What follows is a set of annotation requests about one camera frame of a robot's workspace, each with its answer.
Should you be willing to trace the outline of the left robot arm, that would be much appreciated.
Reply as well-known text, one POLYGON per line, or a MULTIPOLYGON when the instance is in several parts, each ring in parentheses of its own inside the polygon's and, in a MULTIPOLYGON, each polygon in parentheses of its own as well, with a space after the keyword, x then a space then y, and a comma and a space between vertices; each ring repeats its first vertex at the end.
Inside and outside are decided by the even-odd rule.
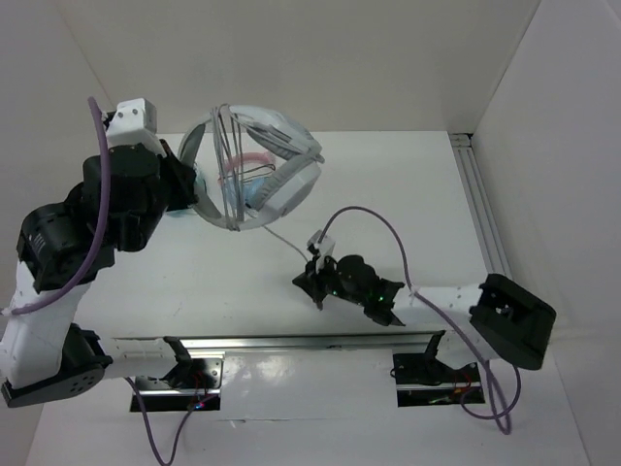
POLYGON ((18 241, 16 292, 1 340, 1 393, 10 408, 76 397, 104 379, 187 383, 192 358, 180 339, 105 340, 75 321, 80 301, 120 252, 143 250, 169 211, 194 200, 194 171, 163 139, 91 156, 59 203, 32 211, 18 241))

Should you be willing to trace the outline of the white grey headphones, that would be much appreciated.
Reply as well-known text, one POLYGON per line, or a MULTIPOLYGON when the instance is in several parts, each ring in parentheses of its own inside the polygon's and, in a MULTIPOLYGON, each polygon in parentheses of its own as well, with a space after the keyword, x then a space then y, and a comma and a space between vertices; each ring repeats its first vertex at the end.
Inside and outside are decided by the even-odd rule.
POLYGON ((321 175, 322 146, 304 126, 276 110, 226 104, 212 108, 183 136, 178 150, 182 164, 196 166, 208 131, 222 206, 216 206, 198 179, 193 210, 219 228, 261 228, 288 215, 321 175))

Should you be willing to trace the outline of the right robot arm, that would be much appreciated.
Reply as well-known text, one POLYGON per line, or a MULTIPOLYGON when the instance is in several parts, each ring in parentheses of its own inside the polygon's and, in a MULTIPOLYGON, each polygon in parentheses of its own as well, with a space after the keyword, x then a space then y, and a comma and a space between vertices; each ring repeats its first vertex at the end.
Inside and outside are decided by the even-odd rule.
POLYGON ((437 339, 423 358, 435 381, 478 360, 502 359, 519 369, 537 371, 548 348, 556 311, 535 294, 501 274, 483 283, 423 286, 380 277, 357 254, 335 260, 315 257, 293 279, 317 308, 327 297, 362 308, 374 323, 430 331, 437 339))

